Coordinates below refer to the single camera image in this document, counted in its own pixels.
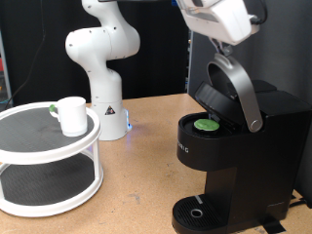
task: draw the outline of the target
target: coffee machine lid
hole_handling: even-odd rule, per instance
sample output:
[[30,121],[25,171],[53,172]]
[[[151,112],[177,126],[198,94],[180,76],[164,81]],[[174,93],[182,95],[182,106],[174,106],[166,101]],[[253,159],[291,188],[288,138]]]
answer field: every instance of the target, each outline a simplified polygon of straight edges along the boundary
[[258,132],[262,117],[254,86],[243,66],[233,57],[215,54],[207,69],[212,85],[201,85],[195,95],[198,102],[226,122],[238,125],[246,122],[252,133]]

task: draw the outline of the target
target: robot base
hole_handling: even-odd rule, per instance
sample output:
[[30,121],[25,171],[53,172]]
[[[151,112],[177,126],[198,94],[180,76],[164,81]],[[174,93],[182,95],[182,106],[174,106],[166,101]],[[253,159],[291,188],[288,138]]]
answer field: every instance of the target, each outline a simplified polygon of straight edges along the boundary
[[101,133],[99,140],[115,140],[127,134],[131,130],[128,123],[128,110],[123,107],[123,101],[92,103],[91,109],[97,114]]

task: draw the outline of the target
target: green coffee pod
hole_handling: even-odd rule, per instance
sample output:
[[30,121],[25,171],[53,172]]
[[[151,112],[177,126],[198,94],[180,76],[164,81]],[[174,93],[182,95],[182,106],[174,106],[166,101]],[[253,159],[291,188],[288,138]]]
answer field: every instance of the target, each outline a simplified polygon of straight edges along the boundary
[[206,132],[212,132],[218,130],[219,123],[210,119],[199,119],[194,123],[196,129]]

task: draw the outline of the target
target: mug handle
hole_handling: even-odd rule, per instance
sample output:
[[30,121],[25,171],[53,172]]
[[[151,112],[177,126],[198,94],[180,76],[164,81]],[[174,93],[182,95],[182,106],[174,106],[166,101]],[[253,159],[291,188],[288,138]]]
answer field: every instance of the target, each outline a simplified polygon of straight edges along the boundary
[[54,104],[50,105],[49,111],[50,111],[50,114],[53,117],[58,118],[58,121],[59,121],[59,116],[56,114],[56,106]]

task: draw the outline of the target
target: cable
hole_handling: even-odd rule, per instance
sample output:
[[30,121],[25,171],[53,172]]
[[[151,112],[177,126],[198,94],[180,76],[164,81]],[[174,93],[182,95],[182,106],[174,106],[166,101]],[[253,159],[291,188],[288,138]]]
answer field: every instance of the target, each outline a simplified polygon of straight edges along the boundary
[[34,66],[34,63],[35,61],[37,60],[37,57],[38,57],[38,54],[39,52],[41,51],[41,48],[46,40],[46,30],[45,30],[45,24],[44,24],[44,21],[43,21],[43,6],[42,6],[42,0],[40,0],[40,7],[41,7],[41,26],[42,26],[42,32],[43,32],[43,37],[42,37],[42,41],[40,43],[40,46],[39,48],[37,49],[37,52],[36,52],[36,55],[35,57],[33,58],[33,61],[31,63],[31,67],[30,67],[30,70],[29,70],[29,73],[28,73],[28,76],[27,76],[27,79],[25,80],[25,82],[19,86],[19,88],[13,93],[13,95],[10,97],[10,99],[8,100],[7,104],[6,104],[6,107],[4,108],[5,110],[8,108],[9,106],[9,103],[11,102],[11,100],[13,99],[13,97],[28,83],[29,79],[30,79],[30,76],[31,76],[31,73],[32,73],[32,70],[33,70],[33,66]]
[[290,208],[296,207],[296,206],[299,206],[299,205],[307,205],[307,203],[306,203],[306,201],[303,201],[303,200],[298,201],[298,202],[294,202],[294,203],[290,204]]
[[260,3],[262,5],[263,11],[264,11],[264,18],[263,19],[252,18],[251,19],[251,23],[252,24],[263,24],[267,20],[268,12],[267,12],[267,6],[266,6],[266,3],[265,3],[265,0],[260,0]]

